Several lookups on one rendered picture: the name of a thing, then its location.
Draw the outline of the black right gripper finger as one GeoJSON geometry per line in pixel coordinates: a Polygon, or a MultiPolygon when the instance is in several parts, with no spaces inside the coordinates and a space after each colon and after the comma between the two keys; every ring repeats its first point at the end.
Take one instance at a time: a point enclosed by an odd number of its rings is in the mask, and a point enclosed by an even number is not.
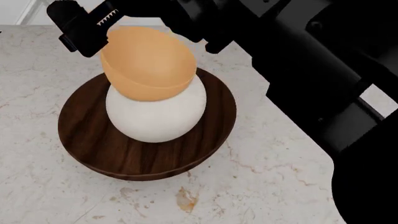
{"type": "Polygon", "coordinates": [[[210,54],[218,54],[233,41],[226,28],[216,20],[195,21],[187,15],[176,14],[162,16],[161,20],[173,33],[192,42],[205,40],[205,50],[210,54]]]}
{"type": "Polygon", "coordinates": [[[108,44],[108,29],[124,16],[120,3],[104,0],[88,12],[75,0],[56,0],[47,7],[47,15],[62,31],[59,40],[70,52],[92,57],[108,44]]]}

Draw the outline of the small orange bowl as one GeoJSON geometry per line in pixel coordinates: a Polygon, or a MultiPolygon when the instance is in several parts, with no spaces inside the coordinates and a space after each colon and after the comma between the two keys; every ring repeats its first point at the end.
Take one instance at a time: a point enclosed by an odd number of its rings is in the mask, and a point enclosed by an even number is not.
{"type": "Polygon", "coordinates": [[[194,55],[182,41],[149,27],[109,31],[100,59],[112,86],[122,96],[138,101],[176,96],[197,70],[194,55]]]}

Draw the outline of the medium white bowl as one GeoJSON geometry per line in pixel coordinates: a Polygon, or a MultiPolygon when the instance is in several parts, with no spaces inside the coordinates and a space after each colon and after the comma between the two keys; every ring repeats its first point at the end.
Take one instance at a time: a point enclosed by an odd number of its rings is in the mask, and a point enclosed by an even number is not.
{"type": "Polygon", "coordinates": [[[191,130],[206,108],[206,90],[198,76],[181,93],[166,100],[136,101],[111,86],[106,95],[109,120],[125,136],[149,143],[177,139],[191,130]]]}

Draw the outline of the large dark wooden bowl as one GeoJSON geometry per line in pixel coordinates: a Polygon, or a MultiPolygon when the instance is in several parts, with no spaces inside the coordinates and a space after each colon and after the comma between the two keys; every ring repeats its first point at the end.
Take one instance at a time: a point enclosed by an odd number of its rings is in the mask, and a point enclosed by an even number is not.
{"type": "Polygon", "coordinates": [[[106,113],[110,87],[99,74],[79,87],[65,102],[58,119],[63,147],[80,164],[121,180],[149,181],[179,175],[212,156],[233,130],[236,102],[216,76],[199,69],[208,97],[206,109],[187,134],[162,143],[144,143],[117,130],[106,113]]]}

